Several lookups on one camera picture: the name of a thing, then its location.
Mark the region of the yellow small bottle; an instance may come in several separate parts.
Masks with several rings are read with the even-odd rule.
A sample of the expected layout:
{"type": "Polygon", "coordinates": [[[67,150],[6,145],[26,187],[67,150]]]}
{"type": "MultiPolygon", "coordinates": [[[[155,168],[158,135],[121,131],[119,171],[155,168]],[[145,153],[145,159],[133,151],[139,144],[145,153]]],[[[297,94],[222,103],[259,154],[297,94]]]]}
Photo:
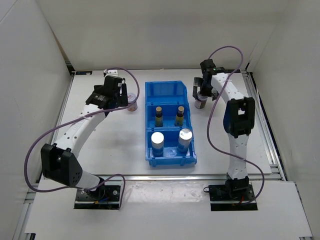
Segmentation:
{"type": "Polygon", "coordinates": [[[163,126],[163,112],[162,108],[160,106],[157,106],[155,108],[155,126],[156,127],[162,127],[163,126]]]}
{"type": "Polygon", "coordinates": [[[175,126],[181,127],[183,125],[184,111],[185,111],[185,108],[182,105],[178,107],[176,117],[175,117],[175,123],[174,123],[175,126]]]}

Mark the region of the silver-lid shaker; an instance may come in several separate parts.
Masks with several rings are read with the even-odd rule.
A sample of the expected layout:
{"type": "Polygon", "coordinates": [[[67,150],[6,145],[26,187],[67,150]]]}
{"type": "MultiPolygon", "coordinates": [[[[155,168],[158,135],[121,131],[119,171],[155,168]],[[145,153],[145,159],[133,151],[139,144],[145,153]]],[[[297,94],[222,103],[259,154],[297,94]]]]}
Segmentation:
{"type": "Polygon", "coordinates": [[[152,154],[155,157],[160,157],[164,152],[164,135],[161,132],[154,132],[151,135],[152,154]]]}
{"type": "Polygon", "coordinates": [[[178,151],[185,153],[188,151],[191,140],[193,137],[193,133],[189,128],[183,128],[179,131],[178,135],[178,151]]]}

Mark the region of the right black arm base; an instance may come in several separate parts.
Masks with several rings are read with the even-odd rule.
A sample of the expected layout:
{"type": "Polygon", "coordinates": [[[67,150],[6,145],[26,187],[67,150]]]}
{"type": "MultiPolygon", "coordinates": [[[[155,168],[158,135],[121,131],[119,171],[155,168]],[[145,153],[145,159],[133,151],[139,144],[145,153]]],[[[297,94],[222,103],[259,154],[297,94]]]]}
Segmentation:
{"type": "Polygon", "coordinates": [[[224,184],[208,185],[203,192],[209,194],[212,212],[257,211],[255,193],[252,184],[248,189],[231,196],[224,184]]]}

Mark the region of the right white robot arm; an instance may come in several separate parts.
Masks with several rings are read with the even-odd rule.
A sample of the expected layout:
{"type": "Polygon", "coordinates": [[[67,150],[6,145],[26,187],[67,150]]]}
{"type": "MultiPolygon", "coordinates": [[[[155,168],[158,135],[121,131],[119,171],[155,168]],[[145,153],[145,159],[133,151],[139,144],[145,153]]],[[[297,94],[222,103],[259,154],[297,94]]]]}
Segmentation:
{"type": "Polygon", "coordinates": [[[212,59],[200,63],[202,77],[193,80],[192,96],[195,107],[205,107],[207,99],[217,101],[221,97],[225,104],[223,128],[228,134],[229,167],[227,180],[222,192],[230,200],[242,198],[249,188],[249,177],[246,162],[247,143],[255,125],[255,100],[243,95],[235,85],[227,79],[224,67],[216,67],[212,59]]]}

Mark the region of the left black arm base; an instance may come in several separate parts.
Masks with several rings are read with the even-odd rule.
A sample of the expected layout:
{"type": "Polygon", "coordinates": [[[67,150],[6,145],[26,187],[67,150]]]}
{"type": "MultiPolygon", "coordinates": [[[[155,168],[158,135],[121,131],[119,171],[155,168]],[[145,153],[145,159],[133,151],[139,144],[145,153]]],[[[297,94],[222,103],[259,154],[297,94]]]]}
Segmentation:
{"type": "Polygon", "coordinates": [[[92,198],[84,190],[78,190],[73,208],[76,210],[119,210],[123,191],[121,181],[112,181],[104,185],[100,198],[92,198]]]}

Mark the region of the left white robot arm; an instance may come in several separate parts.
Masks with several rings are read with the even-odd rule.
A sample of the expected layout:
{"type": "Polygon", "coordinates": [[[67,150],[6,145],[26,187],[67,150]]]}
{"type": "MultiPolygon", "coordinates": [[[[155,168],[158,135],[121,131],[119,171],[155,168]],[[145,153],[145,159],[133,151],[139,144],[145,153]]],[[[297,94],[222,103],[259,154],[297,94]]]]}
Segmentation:
{"type": "Polygon", "coordinates": [[[95,85],[80,113],[80,121],[52,145],[45,144],[40,151],[42,173],[50,180],[70,188],[84,189],[93,200],[104,197],[103,179],[82,169],[77,158],[96,127],[108,116],[109,109],[128,106],[125,79],[106,75],[102,85],[95,85]]]}

